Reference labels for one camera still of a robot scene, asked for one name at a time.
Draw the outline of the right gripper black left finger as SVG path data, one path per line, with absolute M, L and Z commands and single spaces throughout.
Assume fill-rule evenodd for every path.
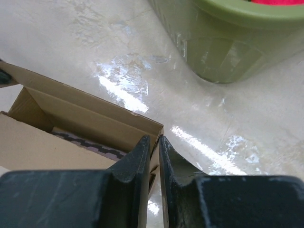
M 105 170 L 10 171 L 0 179 L 3 228 L 144 228 L 150 137 Z

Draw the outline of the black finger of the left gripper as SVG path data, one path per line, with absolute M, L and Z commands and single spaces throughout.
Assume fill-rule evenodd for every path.
M 11 82 L 12 82 L 12 76 L 1 69 L 0 70 L 0 83 L 1 84 L 10 84 Z

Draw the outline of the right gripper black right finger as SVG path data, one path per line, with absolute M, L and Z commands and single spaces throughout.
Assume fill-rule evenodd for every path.
M 159 138 L 166 228 L 301 228 L 304 183 L 282 175 L 207 175 Z

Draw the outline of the purple black striped cloth pad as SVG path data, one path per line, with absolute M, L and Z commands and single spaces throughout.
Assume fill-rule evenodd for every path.
M 109 158 L 113 161 L 118 161 L 126 155 L 126 153 L 121 150 L 117 150 L 117 149 L 105 146 L 103 144 L 96 143 L 96 142 L 78 137 L 72 133 L 52 131 L 51 134 L 53 134 L 63 140 L 69 141 L 79 147 L 85 148 L 85 149 L 95 152 L 99 155 L 102 155 L 106 158 Z

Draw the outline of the brown cardboard box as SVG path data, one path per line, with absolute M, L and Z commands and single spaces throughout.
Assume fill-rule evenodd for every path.
M 8 112 L 0 113 L 0 172 L 107 169 L 113 161 L 63 140 L 52 131 L 121 150 L 126 155 L 150 137 L 149 192 L 159 170 L 158 138 L 163 126 L 142 115 L 46 76 L 1 62 L 12 76 L 2 88 L 22 85 Z

